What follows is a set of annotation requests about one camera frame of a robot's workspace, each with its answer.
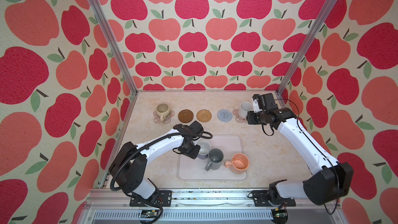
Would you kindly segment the brown wooden round coaster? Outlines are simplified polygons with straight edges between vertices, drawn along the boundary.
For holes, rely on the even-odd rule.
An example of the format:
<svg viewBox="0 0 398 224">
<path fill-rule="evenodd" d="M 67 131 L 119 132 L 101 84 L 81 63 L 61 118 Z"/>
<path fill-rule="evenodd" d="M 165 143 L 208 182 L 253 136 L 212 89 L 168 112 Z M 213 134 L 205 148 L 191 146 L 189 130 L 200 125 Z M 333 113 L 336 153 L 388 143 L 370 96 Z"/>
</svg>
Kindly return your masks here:
<svg viewBox="0 0 398 224">
<path fill-rule="evenodd" d="M 178 120 L 182 123 L 189 123 L 193 120 L 194 114 L 191 110 L 182 110 L 178 114 Z"/>
</svg>

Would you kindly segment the tan rattan round coaster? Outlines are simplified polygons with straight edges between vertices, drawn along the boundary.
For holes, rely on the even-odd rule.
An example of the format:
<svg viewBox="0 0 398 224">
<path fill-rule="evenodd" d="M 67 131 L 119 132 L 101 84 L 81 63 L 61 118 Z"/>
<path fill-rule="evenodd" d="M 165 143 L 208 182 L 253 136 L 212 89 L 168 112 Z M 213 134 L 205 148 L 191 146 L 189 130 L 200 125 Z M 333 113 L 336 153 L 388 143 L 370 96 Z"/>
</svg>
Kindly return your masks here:
<svg viewBox="0 0 398 224">
<path fill-rule="evenodd" d="M 209 122 L 212 119 L 212 114 L 209 110 L 199 110 L 197 112 L 197 120 L 199 122 Z"/>
</svg>

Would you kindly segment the lavender ceramic mug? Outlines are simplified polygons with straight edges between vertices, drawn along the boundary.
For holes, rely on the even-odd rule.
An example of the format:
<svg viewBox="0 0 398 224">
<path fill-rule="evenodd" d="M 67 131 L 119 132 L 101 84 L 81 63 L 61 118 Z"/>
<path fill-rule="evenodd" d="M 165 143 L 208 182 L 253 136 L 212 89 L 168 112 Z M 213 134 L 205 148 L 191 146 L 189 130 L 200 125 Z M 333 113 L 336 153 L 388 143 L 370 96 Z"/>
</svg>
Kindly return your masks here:
<svg viewBox="0 0 398 224">
<path fill-rule="evenodd" d="M 198 153 L 197 158 L 205 160 L 208 158 L 208 154 L 211 151 L 211 144 L 205 140 L 200 140 L 197 142 L 197 145 L 200 146 L 200 151 Z"/>
</svg>

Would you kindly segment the pink flower coaster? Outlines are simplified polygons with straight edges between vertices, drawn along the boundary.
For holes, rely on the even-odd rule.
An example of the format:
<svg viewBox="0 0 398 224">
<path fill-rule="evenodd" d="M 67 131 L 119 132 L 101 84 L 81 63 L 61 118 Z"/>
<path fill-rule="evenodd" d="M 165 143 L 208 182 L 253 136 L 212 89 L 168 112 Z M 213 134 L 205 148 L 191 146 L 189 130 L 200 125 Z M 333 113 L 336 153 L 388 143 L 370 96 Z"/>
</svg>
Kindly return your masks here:
<svg viewBox="0 0 398 224">
<path fill-rule="evenodd" d="M 239 116 L 239 114 L 238 114 L 239 113 L 239 109 L 234 109 L 232 113 L 235 116 L 235 121 L 236 122 L 238 122 L 238 123 L 248 123 L 246 119 L 241 118 Z"/>
<path fill-rule="evenodd" d="M 156 124 L 169 124 L 169 123 L 171 123 L 171 121 L 172 121 L 172 118 L 175 116 L 175 112 L 174 111 L 171 111 L 171 113 L 170 113 L 170 115 L 167 117 L 167 118 L 163 118 L 163 119 L 161 119 L 158 115 L 157 115 L 157 112 L 156 111 L 154 111 L 153 112 L 153 116 L 154 116 L 154 119 L 153 119 L 153 122 L 154 123 L 156 123 Z"/>
</svg>

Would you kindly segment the white ceramic mug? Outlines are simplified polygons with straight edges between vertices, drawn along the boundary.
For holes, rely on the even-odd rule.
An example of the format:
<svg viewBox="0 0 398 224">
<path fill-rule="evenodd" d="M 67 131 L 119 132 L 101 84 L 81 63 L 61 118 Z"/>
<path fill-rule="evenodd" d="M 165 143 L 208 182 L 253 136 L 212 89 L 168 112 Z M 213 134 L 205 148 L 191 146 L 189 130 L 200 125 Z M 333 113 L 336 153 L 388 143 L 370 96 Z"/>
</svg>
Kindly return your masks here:
<svg viewBox="0 0 398 224">
<path fill-rule="evenodd" d="M 241 102 L 238 109 L 238 115 L 241 119 L 246 119 L 248 112 L 253 111 L 253 104 L 250 102 Z"/>
</svg>

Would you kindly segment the grey woven round coaster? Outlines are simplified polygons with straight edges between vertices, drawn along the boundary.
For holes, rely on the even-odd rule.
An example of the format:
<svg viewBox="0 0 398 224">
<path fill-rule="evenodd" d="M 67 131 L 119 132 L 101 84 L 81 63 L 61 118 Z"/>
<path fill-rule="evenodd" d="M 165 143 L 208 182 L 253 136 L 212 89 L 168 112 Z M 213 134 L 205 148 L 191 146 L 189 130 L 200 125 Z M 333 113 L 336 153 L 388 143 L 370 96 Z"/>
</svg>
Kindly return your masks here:
<svg viewBox="0 0 398 224">
<path fill-rule="evenodd" d="M 229 110 L 221 109 L 217 112 L 217 118 L 222 122 L 229 122 L 233 118 L 233 114 Z"/>
</svg>

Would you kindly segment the cream ceramic mug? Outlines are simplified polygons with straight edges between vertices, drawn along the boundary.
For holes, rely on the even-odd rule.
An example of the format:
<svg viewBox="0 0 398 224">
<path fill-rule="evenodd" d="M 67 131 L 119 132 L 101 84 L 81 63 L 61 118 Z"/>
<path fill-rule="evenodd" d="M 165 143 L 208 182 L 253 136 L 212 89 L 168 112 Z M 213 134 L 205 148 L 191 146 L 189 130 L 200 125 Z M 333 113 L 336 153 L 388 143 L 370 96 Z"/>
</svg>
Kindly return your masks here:
<svg viewBox="0 0 398 224">
<path fill-rule="evenodd" d="M 170 113 L 171 113 L 171 108 L 169 107 L 168 104 L 162 103 L 162 104 L 159 104 L 159 105 L 156 107 L 156 110 L 155 110 L 155 111 L 157 112 L 157 115 L 158 115 L 161 119 L 163 119 L 163 118 L 167 118 L 167 117 L 170 115 Z"/>
</svg>

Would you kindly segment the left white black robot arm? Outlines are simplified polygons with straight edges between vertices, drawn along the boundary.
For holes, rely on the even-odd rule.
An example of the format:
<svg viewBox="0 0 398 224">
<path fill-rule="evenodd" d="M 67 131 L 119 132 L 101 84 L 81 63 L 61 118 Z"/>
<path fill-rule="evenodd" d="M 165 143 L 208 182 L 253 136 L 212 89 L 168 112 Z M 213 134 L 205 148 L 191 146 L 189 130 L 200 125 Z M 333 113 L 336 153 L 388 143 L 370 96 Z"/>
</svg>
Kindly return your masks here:
<svg viewBox="0 0 398 224">
<path fill-rule="evenodd" d="M 134 198 L 153 199 L 158 189 L 150 179 L 144 178 L 146 166 L 169 151 L 196 159 L 200 146 L 195 141 L 200 138 L 212 139 L 213 135 L 194 121 L 190 125 L 177 124 L 165 135 L 146 143 L 125 143 L 109 167 L 110 189 L 121 190 Z"/>
</svg>

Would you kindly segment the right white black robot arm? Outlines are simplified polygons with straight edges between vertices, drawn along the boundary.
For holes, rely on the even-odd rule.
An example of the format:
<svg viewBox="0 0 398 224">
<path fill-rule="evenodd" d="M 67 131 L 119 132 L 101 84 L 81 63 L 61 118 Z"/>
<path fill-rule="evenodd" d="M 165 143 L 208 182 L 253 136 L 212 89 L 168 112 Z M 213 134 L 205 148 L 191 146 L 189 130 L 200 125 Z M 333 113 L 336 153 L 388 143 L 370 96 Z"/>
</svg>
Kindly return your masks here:
<svg viewBox="0 0 398 224">
<path fill-rule="evenodd" d="M 304 181 L 280 180 L 270 184 L 267 197 L 271 205 L 279 206 L 289 198 L 309 199 L 323 205 L 348 195 L 354 173 L 352 166 L 339 162 L 322 148 L 292 110 L 249 111 L 247 121 L 251 125 L 268 124 L 272 130 L 278 130 L 299 152 L 312 175 Z"/>
</svg>

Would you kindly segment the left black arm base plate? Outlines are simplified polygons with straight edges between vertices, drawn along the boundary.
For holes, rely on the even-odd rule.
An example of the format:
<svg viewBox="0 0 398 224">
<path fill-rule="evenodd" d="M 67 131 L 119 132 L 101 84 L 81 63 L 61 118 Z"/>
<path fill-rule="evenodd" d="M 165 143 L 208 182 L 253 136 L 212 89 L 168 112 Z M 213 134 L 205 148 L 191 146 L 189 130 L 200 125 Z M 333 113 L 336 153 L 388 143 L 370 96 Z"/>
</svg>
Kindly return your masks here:
<svg viewBox="0 0 398 224">
<path fill-rule="evenodd" d="M 144 199 L 141 196 L 132 193 L 130 199 L 131 207 L 144 207 L 144 206 L 155 206 L 155 207 L 170 207 L 172 200 L 171 190 L 156 190 L 149 199 Z"/>
</svg>

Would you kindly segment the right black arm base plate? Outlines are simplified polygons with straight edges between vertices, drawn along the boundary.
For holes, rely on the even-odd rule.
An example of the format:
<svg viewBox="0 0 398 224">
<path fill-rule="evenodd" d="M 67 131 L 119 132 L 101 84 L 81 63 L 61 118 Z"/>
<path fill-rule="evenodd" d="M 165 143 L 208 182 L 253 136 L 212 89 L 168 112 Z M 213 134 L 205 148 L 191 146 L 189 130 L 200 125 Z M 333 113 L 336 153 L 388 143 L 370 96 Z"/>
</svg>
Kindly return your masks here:
<svg viewBox="0 0 398 224">
<path fill-rule="evenodd" d="M 296 202 L 291 198 L 282 198 L 277 192 L 271 190 L 253 190 L 247 196 L 254 201 L 256 207 L 295 207 Z"/>
</svg>

